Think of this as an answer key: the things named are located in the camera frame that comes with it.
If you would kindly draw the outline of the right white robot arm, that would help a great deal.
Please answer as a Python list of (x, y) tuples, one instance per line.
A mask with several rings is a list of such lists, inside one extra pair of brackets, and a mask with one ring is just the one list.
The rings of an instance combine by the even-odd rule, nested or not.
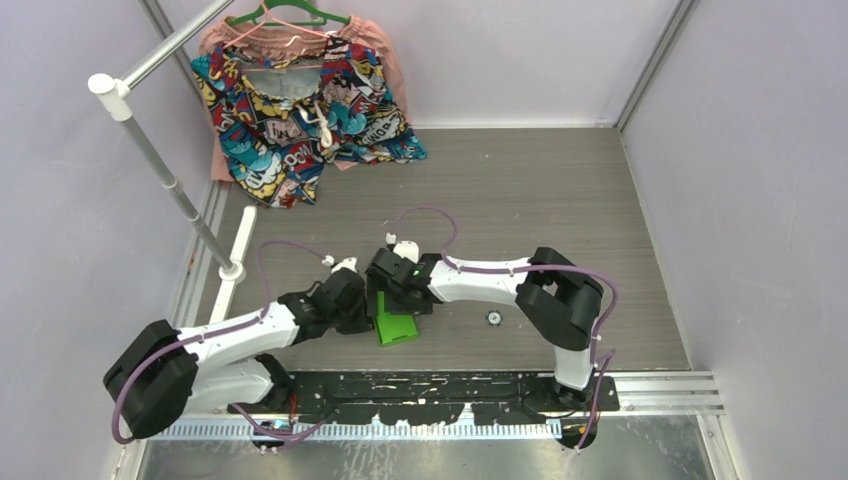
[(379, 249), (365, 275), (393, 314), (429, 314), (436, 305), (464, 301), (519, 309), (554, 348), (558, 403), (577, 411), (592, 400), (597, 335), (618, 301), (617, 289), (602, 274), (549, 247), (495, 262), (413, 256), (395, 245)]

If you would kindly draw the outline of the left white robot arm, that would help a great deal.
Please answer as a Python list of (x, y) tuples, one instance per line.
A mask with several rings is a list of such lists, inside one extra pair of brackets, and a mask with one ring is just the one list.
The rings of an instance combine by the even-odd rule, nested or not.
[(184, 329), (148, 324), (103, 377), (114, 401), (110, 427), (120, 444), (162, 433), (185, 414), (291, 405), (293, 377), (273, 351), (327, 331), (368, 331), (366, 282), (341, 267), (309, 289), (259, 310)]

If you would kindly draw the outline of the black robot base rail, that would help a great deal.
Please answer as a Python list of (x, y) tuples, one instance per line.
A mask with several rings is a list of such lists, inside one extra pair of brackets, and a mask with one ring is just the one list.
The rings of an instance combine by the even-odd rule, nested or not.
[(447, 426), (468, 414), (476, 426), (511, 426), (579, 421), (620, 402), (613, 378), (600, 374), (568, 392), (546, 371), (290, 371), (264, 398), (225, 406), (341, 425)]

